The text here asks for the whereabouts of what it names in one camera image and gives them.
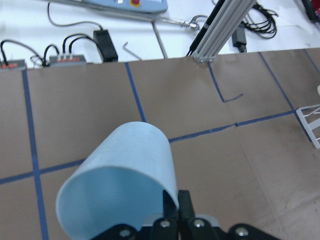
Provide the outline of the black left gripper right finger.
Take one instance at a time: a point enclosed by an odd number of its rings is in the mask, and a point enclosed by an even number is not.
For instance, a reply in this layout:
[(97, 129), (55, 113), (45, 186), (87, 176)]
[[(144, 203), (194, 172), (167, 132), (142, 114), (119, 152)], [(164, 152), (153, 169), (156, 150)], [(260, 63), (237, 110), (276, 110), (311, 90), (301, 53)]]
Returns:
[(216, 218), (196, 215), (190, 192), (178, 191), (178, 231), (182, 240), (276, 240), (277, 238), (252, 225), (238, 223), (224, 231)]

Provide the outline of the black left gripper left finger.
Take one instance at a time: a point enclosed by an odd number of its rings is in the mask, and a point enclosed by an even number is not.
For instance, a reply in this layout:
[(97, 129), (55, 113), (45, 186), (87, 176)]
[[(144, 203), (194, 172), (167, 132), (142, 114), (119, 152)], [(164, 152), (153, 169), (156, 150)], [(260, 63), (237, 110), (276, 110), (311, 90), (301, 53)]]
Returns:
[(93, 237), (94, 240), (177, 240), (179, 213), (165, 190), (162, 191), (163, 213), (147, 217), (140, 229), (117, 224)]

